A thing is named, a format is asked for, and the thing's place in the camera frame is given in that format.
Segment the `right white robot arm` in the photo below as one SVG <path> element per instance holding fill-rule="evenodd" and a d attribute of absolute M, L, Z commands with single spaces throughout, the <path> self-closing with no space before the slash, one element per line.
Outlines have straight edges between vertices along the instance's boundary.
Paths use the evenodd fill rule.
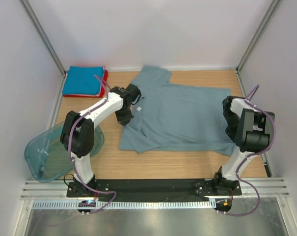
<path fill-rule="evenodd" d="M 226 164 L 215 173 L 212 188 L 217 195 L 236 193 L 243 170 L 257 155 L 268 151 L 276 136 L 275 113 L 263 111 L 248 99 L 228 96 L 223 102 L 225 130 L 236 148 Z"/>

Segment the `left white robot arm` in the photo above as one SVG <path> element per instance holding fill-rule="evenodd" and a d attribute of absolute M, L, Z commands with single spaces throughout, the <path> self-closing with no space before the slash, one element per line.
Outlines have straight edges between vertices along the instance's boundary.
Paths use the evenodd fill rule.
<path fill-rule="evenodd" d="M 98 193 L 90 161 L 95 129 L 113 113 L 120 125 L 127 125 L 134 117 L 131 106 L 140 98 L 140 89 L 133 84 L 127 88 L 113 87 L 105 98 L 93 106 L 79 113 L 70 111 L 67 114 L 60 142 L 68 151 L 75 172 L 73 181 L 68 184 L 67 197 L 90 197 Z"/>

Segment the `grey-blue t shirt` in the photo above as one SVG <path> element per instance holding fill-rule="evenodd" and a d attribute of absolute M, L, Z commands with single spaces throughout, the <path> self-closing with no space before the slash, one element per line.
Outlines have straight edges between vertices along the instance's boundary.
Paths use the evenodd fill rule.
<path fill-rule="evenodd" d="M 171 72 L 144 66 L 132 80 L 141 92 L 131 121 L 123 127 L 120 150 L 214 151 L 231 156 L 235 144 L 225 133 L 222 101 L 227 88 L 170 82 Z"/>

